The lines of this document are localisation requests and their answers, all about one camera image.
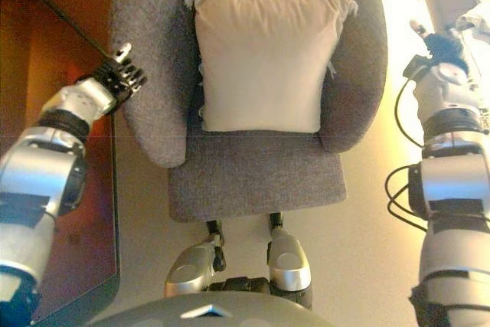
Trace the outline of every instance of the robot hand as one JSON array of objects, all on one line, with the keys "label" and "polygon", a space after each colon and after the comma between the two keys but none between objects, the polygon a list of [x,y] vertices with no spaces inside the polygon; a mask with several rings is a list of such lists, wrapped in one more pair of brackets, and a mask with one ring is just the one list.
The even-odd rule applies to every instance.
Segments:
[{"label": "robot hand", "polygon": [[0,161],[0,325],[29,325],[55,219],[77,207],[93,121],[114,112],[146,78],[125,44],[91,75],[62,88]]}]

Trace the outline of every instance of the chair armrest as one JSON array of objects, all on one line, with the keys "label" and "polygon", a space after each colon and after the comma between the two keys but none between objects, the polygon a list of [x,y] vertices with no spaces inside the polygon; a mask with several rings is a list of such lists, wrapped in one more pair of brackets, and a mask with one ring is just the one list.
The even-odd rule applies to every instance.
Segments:
[{"label": "chair armrest", "polygon": [[198,46],[184,0],[113,0],[111,45],[130,42],[148,83],[125,105],[129,128],[149,158],[185,162],[188,108],[198,81]]},{"label": "chair armrest", "polygon": [[387,36],[381,0],[356,0],[358,16],[349,17],[332,57],[334,78],[325,78],[323,148],[349,150],[367,132],[379,107],[387,72]]}]

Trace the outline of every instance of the chair backrest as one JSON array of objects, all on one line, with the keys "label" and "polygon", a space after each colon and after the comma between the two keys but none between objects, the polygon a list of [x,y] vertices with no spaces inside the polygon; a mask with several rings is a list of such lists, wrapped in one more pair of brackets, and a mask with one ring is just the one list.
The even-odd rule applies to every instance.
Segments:
[{"label": "chair backrest", "polygon": [[[362,80],[368,86],[373,84],[382,89],[386,50],[379,50],[380,57],[377,50],[366,53],[366,48],[386,47],[381,1],[356,2],[359,12],[355,25],[348,21],[344,30],[344,33],[350,33],[349,42],[345,43],[341,38],[332,58],[335,69],[342,73],[347,71],[345,79],[342,73],[337,78],[340,84]],[[145,88],[126,106],[133,132],[153,161],[163,166],[180,165],[185,160],[186,119],[191,94],[200,80],[192,12],[185,7],[184,0],[114,0],[112,30],[112,45],[131,41],[136,52],[135,62],[149,78]],[[357,47],[361,36],[364,48]],[[334,94],[326,96],[324,91],[322,104],[326,109],[330,108],[332,96]],[[331,131],[321,131],[320,136],[334,136],[337,130],[345,129],[345,122],[339,123],[337,116],[325,126]],[[162,146],[166,147],[165,152],[162,152]],[[334,144],[331,148],[340,149],[337,146],[341,145]]]}]

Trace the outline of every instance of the chair seat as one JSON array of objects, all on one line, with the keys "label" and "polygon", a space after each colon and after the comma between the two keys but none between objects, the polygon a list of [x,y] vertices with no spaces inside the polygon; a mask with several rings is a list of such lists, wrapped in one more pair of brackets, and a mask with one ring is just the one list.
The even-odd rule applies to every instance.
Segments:
[{"label": "chair seat", "polygon": [[346,196],[340,157],[316,134],[205,132],[194,94],[185,164],[170,169],[170,214],[176,221],[322,206]]}]

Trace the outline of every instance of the beige floor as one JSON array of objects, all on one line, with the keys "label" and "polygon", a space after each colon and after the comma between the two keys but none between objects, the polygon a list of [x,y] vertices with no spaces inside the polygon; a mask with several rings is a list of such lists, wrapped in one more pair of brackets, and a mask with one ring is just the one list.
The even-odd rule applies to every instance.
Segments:
[{"label": "beige floor", "polygon": [[[286,214],[286,229],[309,256],[314,311],[336,326],[417,325],[407,297],[417,284],[423,234],[388,215],[383,183],[393,168],[420,159],[420,151],[397,131],[393,118],[401,73],[413,54],[424,50],[408,26],[410,18],[420,17],[420,4],[383,1],[390,45],[388,80],[369,132],[341,157],[348,200]],[[404,101],[403,121],[420,139],[417,105],[409,93]],[[97,319],[159,299],[172,262],[206,232],[202,224],[177,224],[168,217],[166,171],[140,152],[120,115],[116,131],[122,279],[114,303]],[[401,175],[394,187],[403,181]],[[216,280],[267,275],[266,221],[265,216],[224,220],[227,270]]]}]

